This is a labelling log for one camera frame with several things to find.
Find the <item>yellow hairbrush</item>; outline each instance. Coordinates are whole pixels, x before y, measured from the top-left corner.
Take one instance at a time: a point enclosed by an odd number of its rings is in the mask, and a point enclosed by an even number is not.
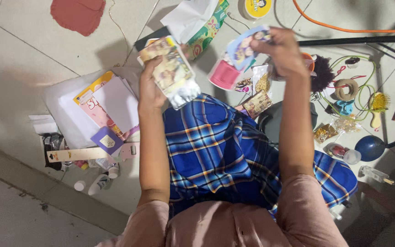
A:
[[[371,127],[378,128],[381,126],[381,113],[387,110],[390,105],[390,97],[384,93],[374,93],[370,98],[370,112],[373,113]]]

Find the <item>orange cable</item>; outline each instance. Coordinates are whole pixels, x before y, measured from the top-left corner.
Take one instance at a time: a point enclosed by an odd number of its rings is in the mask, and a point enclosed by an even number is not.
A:
[[[343,31],[343,32],[387,32],[387,33],[395,32],[395,30],[352,30],[352,29],[344,29],[344,28],[340,28],[340,27],[337,27],[337,26],[328,25],[328,24],[326,24],[326,23],[322,23],[322,22],[319,22],[319,21],[316,21],[316,20],[310,18],[309,16],[307,16],[307,15],[301,10],[301,8],[298,6],[298,3],[297,3],[296,0],[293,0],[293,2],[294,2],[294,4],[295,4],[295,7],[297,8],[298,12],[299,12],[304,18],[306,18],[307,20],[309,20],[309,21],[311,21],[311,22],[313,22],[313,23],[315,23],[315,24],[318,24],[318,25],[321,25],[321,26],[324,26],[324,27],[328,27],[328,28],[335,29],[335,30],[338,30],[338,31]]]

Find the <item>brown twine roll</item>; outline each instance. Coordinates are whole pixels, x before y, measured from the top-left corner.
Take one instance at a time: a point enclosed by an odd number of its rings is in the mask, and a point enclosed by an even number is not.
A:
[[[349,89],[348,94],[344,93],[344,89],[342,88],[342,86],[344,86],[344,85],[348,85],[348,89]],[[358,83],[352,79],[341,79],[341,80],[337,81],[337,83],[335,84],[335,87],[339,87],[339,88],[335,89],[336,97],[339,100],[343,100],[343,101],[349,101],[349,100],[356,98],[356,95],[359,92]]]

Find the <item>blue plaid skirt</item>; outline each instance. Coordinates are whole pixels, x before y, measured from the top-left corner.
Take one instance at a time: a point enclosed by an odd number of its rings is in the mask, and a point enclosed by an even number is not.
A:
[[[255,204],[276,213],[278,150],[254,120],[207,94],[179,111],[169,108],[163,116],[170,217],[207,200]],[[315,151],[312,167],[328,207],[356,191],[357,179],[344,162]]]

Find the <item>yellow lid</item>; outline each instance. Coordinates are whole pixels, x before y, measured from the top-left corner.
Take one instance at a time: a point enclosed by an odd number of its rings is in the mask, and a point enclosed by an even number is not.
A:
[[[253,18],[265,16],[271,9],[272,0],[245,0],[246,12]]]
[[[86,170],[86,168],[89,167],[89,164],[87,162],[83,163],[83,165],[80,167],[82,170]]]

